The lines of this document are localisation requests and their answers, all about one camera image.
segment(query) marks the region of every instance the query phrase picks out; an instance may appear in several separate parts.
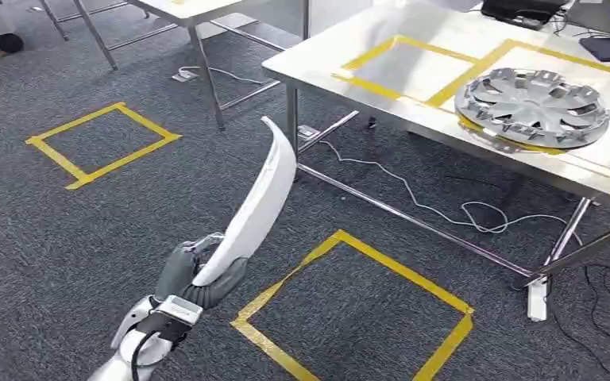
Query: gray carpet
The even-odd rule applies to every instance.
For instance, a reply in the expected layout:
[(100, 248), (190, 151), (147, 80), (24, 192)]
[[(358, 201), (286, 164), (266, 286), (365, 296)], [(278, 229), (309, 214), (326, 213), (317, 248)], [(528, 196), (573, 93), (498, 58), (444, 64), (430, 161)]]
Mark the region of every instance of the gray carpet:
[[(112, 72), (81, 21), (64, 24), (63, 42), (43, 13), (20, 10), (27, 49), (0, 59), (0, 381), (85, 379), (110, 356), (122, 315), (153, 291), (160, 267), (177, 243), (224, 229), (249, 190), (268, 151), (269, 115), (283, 123), (278, 87), (226, 113), (219, 131), (198, 83), (169, 76), (194, 60), (183, 30), (115, 52)], [(68, 4), (53, 4), (59, 14)], [(96, 17), (108, 41), (159, 25), (124, 8)], [(266, 25), (248, 30), (281, 44), (293, 37)], [(260, 79), (260, 63), (274, 53), (223, 34), (205, 42), (212, 64)], [(216, 75), (223, 100), (255, 88)], [(113, 102), (182, 138), (78, 190), (74, 178), (24, 140)], [(349, 112), (304, 95), (302, 122), (324, 126)], [(463, 218), (465, 201), (498, 203), (515, 178), (388, 125), (365, 128), (365, 116), (330, 137), (344, 156), (378, 160), (411, 180), (423, 203)], [(47, 142), (84, 171), (92, 171), (157, 139), (119, 114), (108, 114)], [(394, 179), (377, 169), (338, 164), (326, 146), (304, 156), (312, 167), (425, 218), (430, 223), (504, 251), (535, 266), (561, 228), (536, 219), (499, 235), (448, 225), (411, 205)], [(477, 179), (486, 183), (457, 179)], [(568, 217), (570, 195), (527, 183), (511, 217)], [(610, 227), (610, 210), (594, 208), (579, 233), (585, 239)], [(370, 207), (324, 183), (303, 177), (254, 256), (246, 281), (206, 313), (154, 380), (289, 380), (284, 369), (229, 322), (262, 290), (283, 278), (319, 242), (344, 229), (437, 283), (475, 310), (473, 331), (437, 374), (439, 380), (610, 380), (550, 319), (525, 317), (525, 293), (515, 278), (433, 234)], [(610, 248), (597, 259), (610, 264)], [(601, 289), (601, 277), (597, 276)], [(589, 321), (593, 293), (579, 267), (558, 277), (551, 298), (561, 323), (610, 367), (610, 339)], [(610, 330), (610, 297), (598, 321)], [(290, 279), (251, 323), (322, 380), (411, 379), (442, 341), (457, 315), (425, 291), (345, 245)]]

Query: white table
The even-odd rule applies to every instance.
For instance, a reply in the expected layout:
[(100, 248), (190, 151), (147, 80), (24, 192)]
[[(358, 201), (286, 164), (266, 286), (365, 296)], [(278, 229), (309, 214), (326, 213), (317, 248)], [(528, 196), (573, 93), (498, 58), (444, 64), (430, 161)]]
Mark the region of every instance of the white table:
[[(583, 197), (546, 265), (531, 270), (299, 164), (307, 174), (514, 271), (523, 277), (517, 283), (519, 287), (536, 285), (537, 279), (610, 244), (607, 232), (562, 256), (591, 202), (610, 206), (610, 126), (599, 141), (587, 147), (568, 152), (537, 149), (489, 137), (472, 125), (461, 125), (453, 104), (454, 92), (472, 78), (490, 68), (519, 67), (565, 73), (573, 82), (596, 88), (610, 107), (610, 64), (596, 62), (576, 39), (507, 25), (475, 12), (396, 2), (359, 13), (263, 65), (269, 76), (287, 84), (287, 132), (294, 147), (296, 89), (302, 89), (375, 115), (386, 125), (404, 127)], [(298, 151), (311, 147), (341, 124), (322, 131)]]

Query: yellow tape square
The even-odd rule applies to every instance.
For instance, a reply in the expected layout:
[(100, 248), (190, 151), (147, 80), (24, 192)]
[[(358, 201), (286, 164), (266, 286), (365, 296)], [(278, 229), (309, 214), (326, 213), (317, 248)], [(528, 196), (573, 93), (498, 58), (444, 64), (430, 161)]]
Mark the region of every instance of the yellow tape square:
[(436, 351), (418, 370), (412, 381), (427, 381), (432, 379), (443, 364), (448, 360), (448, 358), (453, 354), (455, 349), (457, 349), (457, 346), (459, 346), (459, 344), (464, 340), (466, 335), (469, 334), (469, 331), (471, 331), (473, 328), (473, 322), (471, 320), (473, 308), (435, 283), (422, 277), (420, 274), (412, 271), (410, 268), (394, 261), (385, 254), (378, 252), (376, 249), (359, 241), (357, 238), (352, 237), (343, 230), (338, 230), (333, 235), (326, 238), (319, 246), (307, 254), (300, 264), (290, 273), (288, 273), (288, 275), (282, 278), (279, 282), (270, 286), (267, 290), (261, 292), (254, 300), (252, 300), (237, 313), (237, 318), (230, 324), (242, 335), (261, 348), (265, 354), (270, 356), (273, 360), (275, 360), (275, 362), (281, 365), (282, 368), (291, 373), (299, 381), (318, 381), (319, 378), (317, 378), (316, 375), (313, 375), (303, 365), (299, 364), (286, 352), (277, 347), (277, 345), (268, 339), (263, 333), (253, 327), (253, 325), (249, 324), (248, 320), (258, 310), (265, 306), (270, 298), (272, 298), (284, 285), (284, 282), (286, 282), (296, 272), (307, 266), (313, 260), (316, 260), (329, 252), (336, 244), (340, 242), (344, 242), (349, 246), (352, 246), (359, 252), (364, 253), (371, 259), (379, 262), (385, 267), (388, 267), (395, 273), (402, 275), (404, 278), (412, 281), (413, 283), (422, 287), (424, 290), (432, 293), (435, 297), (441, 299), (447, 305), (452, 306), (454, 309), (464, 314), (462, 319), (455, 325), (452, 331), (450, 331), (446, 339), (438, 346), (438, 348), (436, 348)]
[[(157, 133), (158, 135), (160, 135), (162, 137), (162, 139), (155, 143), (149, 144), (149, 145), (139, 149), (138, 151), (132, 152), (129, 155), (124, 156), (121, 159), (116, 160), (111, 164), (101, 167), (92, 173), (85, 173), (83, 170), (81, 170), (75, 164), (73, 164), (69, 159), (64, 157), (64, 155), (62, 155), (61, 153), (56, 151), (53, 147), (49, 146), (47, 143), (44, 142), (44, 139), (51, 137), (52, 135), (61, 133), (63, 131), (76, 127), (77, 125), (82, 125), (83, 123), (85, 123), (87, 121), (90, 121), (96, 117), (100, 117), (104, 114), (108, 114), (111, 111), (121, 112), (122, 114), (126, 115), (127, 117), (129, 117), (130, 119), (135, 121), (136, 123), (139, 123), (140, 125), (143, 125), (145, 128), (150, 129), (154, 133)], [(159, 125), (146, 119), (145, 117), (141, 116), (140, 114), (128, 109), (127, 107), (125, 107), (124, 102), (117, 102), (117, 103), (114, 103), (113, 105), (104, 107), (103, 109), (100, 109), (93, 113), (85, 115), (84, 117), (80, 117), (74, 121), (70, 121), (59, 127), (55, 127), (54, 129), (46, 131), (40, 135), (30, 137), (29, 139), (25, 140), (25, 143), (31, 144), (34, 147), (38, 148), (41, 152), (43, 152), (45, 155), (47, 155), (55, 163), (58, 163), (62, 168), (64, 168), (69, 173), (71, 173), (74, 177), (76, 177), (76, 181), (74, 183), (69, 184), (65, 187), (68, 190), (74, 190), (74, 189), (80, 188), (84, 184), (90, 183), (91, 181), (97, 179), (98, 177), (100, 177), (102, 175), (105, 175), (106, 173), (108, 173), (110, 171), (113, 171), (114, 169), (122, 167), (123, 165), (125, 165), (129, 162), (132, 162), (132, 161), (138, 159), (139, 157), (142, 157), (143, 155), (145, 155), (149, 152), (155, 151), (156, 149), (162, 147), (163, 145), (165, 145), (169, 142), (172, 142), (176, 139), (179, 139), (180, 137), (181, 137), (181, 135), (177, 135), (175, 133), (170, 133), (168, 130), (163, 129)]]

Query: table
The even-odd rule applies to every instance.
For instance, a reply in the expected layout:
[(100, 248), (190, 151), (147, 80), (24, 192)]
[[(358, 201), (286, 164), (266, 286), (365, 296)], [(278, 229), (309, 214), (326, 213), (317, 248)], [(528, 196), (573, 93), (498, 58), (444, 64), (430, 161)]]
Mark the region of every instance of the table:
[(287, 84), (286, 133), (300, 154), (344, 124), (340, 121), (324, 129), (299, 147), (297, 91), (307, 90), (365, 111), (386, 125), (405, 128), (580, 195), (583, 199), (546, 262), (531, 270), (298, 164), (302, 172), (521, 275), (516, 286), (530, 286), (528, 312), (533, 320), (546, 319), (544, 279), (548, 275), (610, 245), (609, 231), (563, 255), (591, 203), (597, 200), (610, 206), (610, 127), (587, 147), (568, 152), (538, 149), (481, 133), (460, 119), (453, 104), (458, 88), (490, 68), (521, 67), (567, 73), (574, 82), (598, 89), (610, 107), (610, 64), (596, 62), (577, 40), (507, 25), (475, 12), (395, 2), (359, 13), (263, 66), (269, 76)]
[[(209, 62), (207, 59), (207, 55), (204, 52), (202, 39), (200, 38), (198, 31), (198, 25), (202, 24), (203, 22), (209, 22), (210, 24), (216, 25), (231, 33), (235, 33), (239, 36), (267, 46), (268, 48), (274, 49), (278, 52), (282, 52), (284, 48), (280, 47), (277, 44), (273, 44), (260, 37), (256, 37), (247, 32), (241, 31), (240, 29), (232, 28), (228, 25), (221, 24), (220, 22), (214, 20), (219, 17), (236, 13), (239, 10), (245, 10), (248, 6), (251, 6), (254, 3), (260, 3), (261, 0), (187, 0), (182, 2), (173, 0), (128, 0), (127, 2), (118, 2), (113, 5), (105, 6), (103, 8), (90, 11), (86, 10), (82, 0), (73, 0), (79, 13), (62, 18), (58, 18), (52, 12), (52, 9), (47, 3), (47, 0), (39, 1), (41, 2), (41, 5), (43, 6), (46, 14), (50, 17), (52, 23), (65, 40), (68, 40), (68, 38), (64, 31), (61, 29), (60, 23), (81, 17), (85, 21), (85, 24), (87, 25), (89, 30), (91, 31), (92, 36), (97, 42), (99, 48), (102, 50), (102, 53), (106, 57), (106, 60), (109, 62), (109, 64), (114, 70), (118, 69), (118, 65), (116, 64), (113, 56), (111, 55), (111, 51), (144, 40), (146, 38), (167, 32), (168, 30), (174, 29), (176, 27), (183, 27), (187, 29), (188, 35), (191, 38), (191, 46), (193, 47), (195, 55), (199, 58), (200, 61), (200, 77), (203, 81), (203, 86), (205, 87), (210, 107), (214, 111), (214, 117), (219, 127), (222, 127), (224, 124), (222, 116), (223, 110), (236, 106), (280, 84), (278, 81), (272, 81), (250, 92), (247, 95), (243, 95), (230, 102), (221, 104), (218, 101), (214, 81), (211, 78)], [(95, 13), (106, 12), (107, 10), (114, 10), (116, 8), (128, 4), (143, 9), (146, 17), (153, 13), (159, 17), (162, 17), (164, 20), (171, 22), (171, 24), (153, 30), (152, 32), (146, 33), (144, 35), (134, 37), (111, 46), (107, 46), (104, 43), (101, 34), (99, 33), (95, 25), (92, 23), (91, 15)], [(310, 35), (310, 0), (292, 0), (289, 4), (292, 6), (299, 6), (298, 18), (300, 18), (301, 20), (301, 25), (299, 25), (297, 29), (301, 32), (301, 37), (303, 39), (307, 38)]]

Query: silver wheel cover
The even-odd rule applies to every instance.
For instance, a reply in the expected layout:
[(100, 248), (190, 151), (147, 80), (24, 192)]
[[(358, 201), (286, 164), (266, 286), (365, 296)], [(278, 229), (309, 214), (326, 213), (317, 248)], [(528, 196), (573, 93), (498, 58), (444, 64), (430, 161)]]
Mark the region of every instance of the silver wheel cover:
[(552, 148), (591, 144), (604, 135), (610, 119), (595, 89), (546, 70), (490, 71), (457, 92), (455, 107), (503, 137)]

